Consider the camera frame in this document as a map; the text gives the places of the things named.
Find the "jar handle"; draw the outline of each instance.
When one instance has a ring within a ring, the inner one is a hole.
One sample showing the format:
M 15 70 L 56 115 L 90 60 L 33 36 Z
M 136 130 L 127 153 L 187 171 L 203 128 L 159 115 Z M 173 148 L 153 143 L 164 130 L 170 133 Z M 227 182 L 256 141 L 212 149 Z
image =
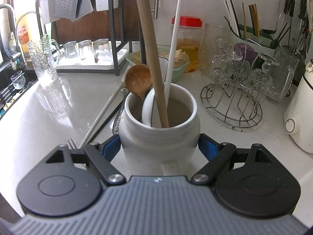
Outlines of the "jar handle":
M 58 45 L 58 43 L 57 43 L 57 41 L 55 39 L 49 40 L 49 44 L 54 45 L 55 48 L 57 49 L 57 60 L 56 60 L 55 65 L 54 65 L 54 67 L 57 67 L 57 65 L 58 65 L 58 63 L 60 61 L 60 57 L 61 57 L 60 47 L 59 47 L 59 45 Z
M 164 176 L 181 175 L 177 161 L 169 161 L 161 163 L 161 168 Z

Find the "wooden rolling pin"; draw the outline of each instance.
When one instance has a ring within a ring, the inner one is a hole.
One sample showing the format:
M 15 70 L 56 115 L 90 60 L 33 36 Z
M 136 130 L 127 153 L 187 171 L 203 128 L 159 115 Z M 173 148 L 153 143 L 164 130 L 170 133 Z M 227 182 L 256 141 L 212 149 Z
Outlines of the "wooden rolling pin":
M 155 37 L 150 10 L 150 2 L 149 0 L 137 0 L 137 6 L 142 26 L 143 38 L 145 40 L 147 63 L 149 64 L 150 68 L 161 126 L 162 128 L 168 128 L 168 117 L 166 111 L 159 55 L 157 50 L 157 41 Z

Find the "wooden cutting board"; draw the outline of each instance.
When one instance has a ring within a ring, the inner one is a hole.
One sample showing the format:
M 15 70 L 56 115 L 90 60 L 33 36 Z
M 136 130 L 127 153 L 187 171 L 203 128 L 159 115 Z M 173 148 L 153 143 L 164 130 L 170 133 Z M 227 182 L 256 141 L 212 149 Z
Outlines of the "wooden cutting board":
M 138 20 L 139 12 L 136 0 L 124 1 L 124 39 L 138 41 Z M 115 33 L 116 40 L 120 40 L 120 9 L 114 9 Z M 52 38 L 58 39 L 59 44 L 69 41 L 97 40 L 100 38 L 111 38 L 109 11 L 96 11 L 85 15 L 77 21 L 72 22 L 70 19 L 61 18 L 56 21 L 57 36 L 52 30 Z

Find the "purple lid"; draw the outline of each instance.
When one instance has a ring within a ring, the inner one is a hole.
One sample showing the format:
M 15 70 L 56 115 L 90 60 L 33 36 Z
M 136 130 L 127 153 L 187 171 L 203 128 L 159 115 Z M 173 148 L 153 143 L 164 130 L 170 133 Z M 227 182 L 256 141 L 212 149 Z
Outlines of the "purple lid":
M 243 59 L 245 58 L 245 46 L 246 46 L 246 44 L 245 43 L 236 43 L 236 46 L 238 47 L 238 48 L 240 48 L 240 50 L 241 50 L 241 52 L 242 52 L 242 54 L 243 54 Z M 255 57 L 257 56 L 257 53 L 254 51 L 254 49 L 251 47 L 251 46 L 249 46 L 248 44 L 247 44 L 247 57 L 246 57 L 246 60 L 252 60 L 252 59 L 255 59 Z

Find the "yellow liquid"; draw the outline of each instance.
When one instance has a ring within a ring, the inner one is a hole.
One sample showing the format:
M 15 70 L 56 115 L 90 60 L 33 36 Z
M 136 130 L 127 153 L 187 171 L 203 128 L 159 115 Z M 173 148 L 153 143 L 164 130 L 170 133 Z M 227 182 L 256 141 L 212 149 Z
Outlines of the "yellow liquid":
M 185 73 L 198 70 L 199 66 L 199 43 L 191 39 L 177 40 L 177 50 L 182 49 L 189 57 L 190 63 L 185 69 Z

